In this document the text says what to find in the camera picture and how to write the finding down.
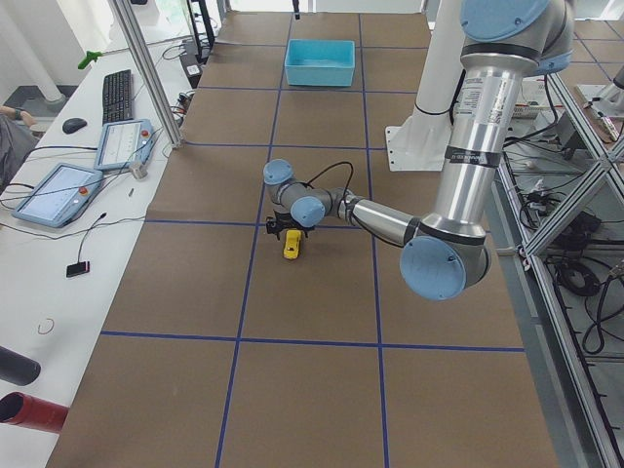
green object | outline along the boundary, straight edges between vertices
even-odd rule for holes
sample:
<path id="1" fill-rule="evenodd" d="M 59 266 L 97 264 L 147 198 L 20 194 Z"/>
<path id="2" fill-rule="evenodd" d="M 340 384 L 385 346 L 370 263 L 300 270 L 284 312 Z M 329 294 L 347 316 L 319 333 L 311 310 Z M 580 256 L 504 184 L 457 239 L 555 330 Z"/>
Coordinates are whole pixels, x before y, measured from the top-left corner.
<path id="1" fill-rule="evenodd" d="M 82 59 L 80 63 L 78 63 L 78 69 L 84 70 L 89 63 L 91 63 L 92 61 L 98 61 L 98 59 L 101 56 L 103 56 L 102 52 L 87 51 L 87 54 L 85 55 L 85 57 Z"/>

tablet screen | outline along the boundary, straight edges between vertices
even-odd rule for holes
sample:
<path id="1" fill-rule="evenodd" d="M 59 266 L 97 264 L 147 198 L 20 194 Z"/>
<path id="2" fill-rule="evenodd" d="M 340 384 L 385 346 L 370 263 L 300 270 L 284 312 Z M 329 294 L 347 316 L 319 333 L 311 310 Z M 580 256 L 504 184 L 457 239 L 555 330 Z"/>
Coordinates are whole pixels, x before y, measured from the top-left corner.
<path id="1" fill-rule="evenodd" d="M 72 202 L 78 188 L 93 175 L 93 172 L 61 167 L 32 194 L 32 198 L 19 211 L 24 215 L 52 221 Z"/>

label on robot arm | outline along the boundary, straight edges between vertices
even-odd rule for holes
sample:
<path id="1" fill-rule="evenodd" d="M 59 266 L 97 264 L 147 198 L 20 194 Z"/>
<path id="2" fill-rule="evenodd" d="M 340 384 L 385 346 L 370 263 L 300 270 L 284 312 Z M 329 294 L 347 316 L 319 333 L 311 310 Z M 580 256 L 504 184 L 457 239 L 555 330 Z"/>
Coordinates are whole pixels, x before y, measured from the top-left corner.
<path id="1" fill-rule="evenodd" d="M 472 151 L 470 149 L 447 146 L 445 159 L 450 164 L 472 164 L 486 168 L 497 168 L 500 163 L 500 153 Z"/>
<path id="2" fill-rule="evenodd" d="M 457 116 L 466 116 L 477 124 L 500 125 L 509 87 L 510 80 L 502 77 L 467 79 L 459 95 Z"/>

black cylinder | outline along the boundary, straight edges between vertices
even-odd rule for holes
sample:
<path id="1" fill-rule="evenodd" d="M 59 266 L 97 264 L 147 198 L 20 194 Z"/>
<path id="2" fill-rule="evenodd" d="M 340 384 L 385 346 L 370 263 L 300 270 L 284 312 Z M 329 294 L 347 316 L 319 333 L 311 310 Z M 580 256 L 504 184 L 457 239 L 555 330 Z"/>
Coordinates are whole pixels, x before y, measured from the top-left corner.
<path id="1" fill-rule="evenodd" d="M 16 385 L 32 383 L 41 372 L 36 361 L 0 346 L 0 378 Z"/>

white stand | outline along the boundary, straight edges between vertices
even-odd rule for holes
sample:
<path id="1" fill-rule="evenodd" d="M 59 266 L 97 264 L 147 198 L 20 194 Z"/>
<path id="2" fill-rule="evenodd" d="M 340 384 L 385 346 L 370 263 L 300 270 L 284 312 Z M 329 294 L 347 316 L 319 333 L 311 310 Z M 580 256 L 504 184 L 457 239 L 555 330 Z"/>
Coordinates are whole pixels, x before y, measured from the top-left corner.
<path id="1" fill-rule="evenodd" d="M 59 88 L 57 88 L 57 85 L 32 50 L 20 29 L 11 19 L 2 2 L 0 2 L 0 35 L 16 51 L 16 58 L 24 69 L 27 70 L 30 79 L 39 88 L 46 100 L 46 104 L 51 108 L 61 109 L 67 98 L 59 91 Z"/>
<path id="2" fill-rule="evenodd" d="M 461 3 L 440 3 L 416 98 L 418 106 L 429 112 L 449 108 L 461 75 L 459 58 L 465 39 L 459 24 Z M 390 171 L 440 171 L 449 138 L 447 114 L 427 115 L 414 107 L 403 126 L 386 128 Z"/>

